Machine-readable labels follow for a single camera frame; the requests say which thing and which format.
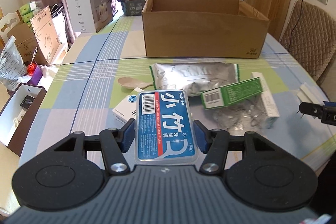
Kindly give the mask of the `clear blister pack bag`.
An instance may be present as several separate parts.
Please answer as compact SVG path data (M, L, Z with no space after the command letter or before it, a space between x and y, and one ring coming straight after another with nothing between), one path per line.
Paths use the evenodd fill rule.
M214 110L213 119L218 128L231 135L243 136L247 131L263 133L266 129L266 110L260 95Z

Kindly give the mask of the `white mecobalamin tablet box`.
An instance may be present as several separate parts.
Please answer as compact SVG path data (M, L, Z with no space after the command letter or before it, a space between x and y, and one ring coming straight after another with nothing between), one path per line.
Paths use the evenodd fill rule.
M113 108L112 112L118 121L125 124L128 120L135 118L138 94L142 91L143 90L140 88L135 88L116 107Z

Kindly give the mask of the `green white spray box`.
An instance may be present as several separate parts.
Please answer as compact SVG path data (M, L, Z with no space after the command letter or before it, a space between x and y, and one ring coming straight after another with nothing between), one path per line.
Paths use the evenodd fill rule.
M262 92L260 78L255 77L205 91L201 100L205 109L216 109L235 105Z

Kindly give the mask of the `blue dental floss pick box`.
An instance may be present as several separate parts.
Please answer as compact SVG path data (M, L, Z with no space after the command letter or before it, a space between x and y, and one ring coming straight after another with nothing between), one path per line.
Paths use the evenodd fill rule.
M135 162L146 165L186 165L198 158L198 148L186 92L152 90L138 95Z

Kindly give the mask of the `white long ointment box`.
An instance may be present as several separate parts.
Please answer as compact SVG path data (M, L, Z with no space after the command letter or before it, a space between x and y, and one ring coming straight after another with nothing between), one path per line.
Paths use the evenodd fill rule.
M260 80L262 93L257 99L257 105L260 106L263 111L263 127L270 129L274 122L280 117L279 110L263 74L260 72L252 72L251 76L253 78L259 78Z

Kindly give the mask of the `beige plastic spoon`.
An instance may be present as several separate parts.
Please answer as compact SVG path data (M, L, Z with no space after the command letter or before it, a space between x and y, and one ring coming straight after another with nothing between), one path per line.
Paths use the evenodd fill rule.
M134 90L135 88L145 89L153 86L153 83L146 83L131 77L120 77L117 79L117 82L120 86L131 90Z

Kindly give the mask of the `silver foil pouch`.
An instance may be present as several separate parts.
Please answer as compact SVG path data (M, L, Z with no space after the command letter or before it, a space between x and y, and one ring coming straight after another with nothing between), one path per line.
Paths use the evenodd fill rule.
M189 97L240 80L239 66L233 63L155 63L150 71L156 90L182 89Z

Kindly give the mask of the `checkered tablecloth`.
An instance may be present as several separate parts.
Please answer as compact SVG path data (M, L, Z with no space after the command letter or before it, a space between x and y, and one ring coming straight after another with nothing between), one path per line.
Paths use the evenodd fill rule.
M143 40L142 19L121 16L93 35L80 35L68 51L37 112L23 148L20 163L63 139L73 131L96 135L119 127L113 108L127 95L120 77L151 80ZM327 96L301 65L270 35L257 59L234 59L241 79L263 74L280 117L262 134L319 169L335 152L335 127L301 115L298 92L308 88L320 101Z

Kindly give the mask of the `brown quilted chair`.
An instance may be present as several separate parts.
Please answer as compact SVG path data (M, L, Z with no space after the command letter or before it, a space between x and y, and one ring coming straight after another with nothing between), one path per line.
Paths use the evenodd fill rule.
M335 59L335 19L320 7L297 0L280 44L320 82Z

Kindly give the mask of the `brown white open box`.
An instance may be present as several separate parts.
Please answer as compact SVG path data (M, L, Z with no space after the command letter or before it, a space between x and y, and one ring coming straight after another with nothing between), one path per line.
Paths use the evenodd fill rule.
M1 142L18 156L45 95L44 87L21 83L1 110Z

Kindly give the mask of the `open kraft cardboard box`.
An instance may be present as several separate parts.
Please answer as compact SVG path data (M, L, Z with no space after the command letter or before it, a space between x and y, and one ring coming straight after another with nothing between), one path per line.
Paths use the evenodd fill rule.
M39 65L51 65L58 54L61 45L54 26L50 8L47 6L26 23L16 25L7 33L7 37L15 37L15 45L24 63L33 58L33 51L37 49L34 61Z

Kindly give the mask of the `clear plastic bag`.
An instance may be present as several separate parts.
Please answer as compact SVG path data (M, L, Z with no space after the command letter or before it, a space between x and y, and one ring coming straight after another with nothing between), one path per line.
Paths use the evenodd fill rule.
M15 41L16 38L11 36L1 52L1 84L9 91L14 91L19 85L19 78L27 74Z

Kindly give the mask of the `brown cardboard box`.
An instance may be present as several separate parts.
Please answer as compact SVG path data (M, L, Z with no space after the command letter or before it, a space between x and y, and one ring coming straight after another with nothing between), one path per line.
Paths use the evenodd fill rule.
M241 0L146 0L147 57L260 56L270 21Z

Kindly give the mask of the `white appliance box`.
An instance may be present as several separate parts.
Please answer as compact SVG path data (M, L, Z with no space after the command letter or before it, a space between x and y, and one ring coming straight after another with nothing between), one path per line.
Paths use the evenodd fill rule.
M75 32L97 33L113 20L111 0L66 0Z

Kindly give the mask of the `green tissue packs left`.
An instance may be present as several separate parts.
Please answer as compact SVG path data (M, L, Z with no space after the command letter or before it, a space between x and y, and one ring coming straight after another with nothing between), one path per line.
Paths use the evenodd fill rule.
M37 13L44 8L41 1L33 1L24 4L20 7L19 12L21 14L24 23L28 23Z

